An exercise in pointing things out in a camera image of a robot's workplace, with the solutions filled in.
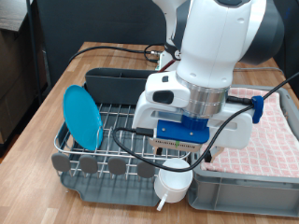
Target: blue plate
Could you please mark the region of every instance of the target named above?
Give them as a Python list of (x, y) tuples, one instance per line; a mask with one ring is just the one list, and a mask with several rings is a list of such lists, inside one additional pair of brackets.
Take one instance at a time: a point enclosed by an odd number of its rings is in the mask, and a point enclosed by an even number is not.
[(91, 95), (80, 86), (73, 85), (65, 91), (64, 119), (69, 132), (82, 147), (95, 150), (101, 145), (103, 122), (99, 110)]

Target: gray container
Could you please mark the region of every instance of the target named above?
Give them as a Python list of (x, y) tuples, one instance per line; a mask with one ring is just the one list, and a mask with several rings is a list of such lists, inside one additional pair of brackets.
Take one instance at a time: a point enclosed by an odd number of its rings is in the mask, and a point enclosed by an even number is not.
[[(272, 87), (240, 86), (270, 91)], [(278, 90), (280, 105), (294, 135), (299, 137), (299, 113), (291, 96)], [(239, 175), (194, 169), (188, 202), (195, 209), (298, 217), (299, 178)]]

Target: pink towel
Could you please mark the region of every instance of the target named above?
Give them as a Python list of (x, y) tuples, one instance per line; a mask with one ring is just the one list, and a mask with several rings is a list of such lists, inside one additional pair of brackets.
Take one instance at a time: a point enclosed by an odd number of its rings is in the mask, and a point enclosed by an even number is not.
[[(232, 88), (230, 95), (251, 98), (267, 91)], [(242, 149), (226, 148), (213, 163), (202, 162), (201, 169), (246, 175), (299, 177), (299, 143), (284, 118), (279, 94), (264, 103), (263, 116), (252, 128), (249, 145)]]

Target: white plastic cup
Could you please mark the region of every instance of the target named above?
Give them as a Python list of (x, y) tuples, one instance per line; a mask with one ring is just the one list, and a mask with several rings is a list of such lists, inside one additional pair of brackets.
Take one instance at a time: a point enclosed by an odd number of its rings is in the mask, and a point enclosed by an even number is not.
[[(186, 161), (177, 158), (167, 160), (163, 165), (177, 169), (190, 167)], [(177, 173), (161, 169), (154, 184), (155, 192), (161, 199), (157, 210), (161, 211), (164, 203), (178, 203), (181, 201), (192, 183), (192, 178), (192, 171)]]

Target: wooden countertop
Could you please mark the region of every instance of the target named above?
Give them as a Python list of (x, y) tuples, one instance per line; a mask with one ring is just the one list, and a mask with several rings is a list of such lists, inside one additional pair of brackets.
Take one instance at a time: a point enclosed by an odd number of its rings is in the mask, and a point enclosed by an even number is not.
[[(81, 49), (110, 45), (84, 43)], [(128, 49), (145, 46), (117, 45)], [(38, 109), (20, 138), (0, 165), (0, 224), (2, 223), (297, 223), (296, 218), (209, 212), (191, 208), (186, 200), (155, 207), (83, 202), (67, 190), (51, 164), (57, 152), (53, 139), (63, 120), (62, 100), (69, 85), (81, 85), (94, 67), (154, 69), (142, 54), (99, 49), (79, 55), (65, 70), (50, 95)], [(261, 66), (277, 66), (273, 60)], [(236, 72), (234, 84), (275, 86), (284, 80), (277, 71)], [(286, 87), (296, 105), (298, 100)]]
[(19, 32), (26, 15), (26, 0), (0, 0), (0, 29)]

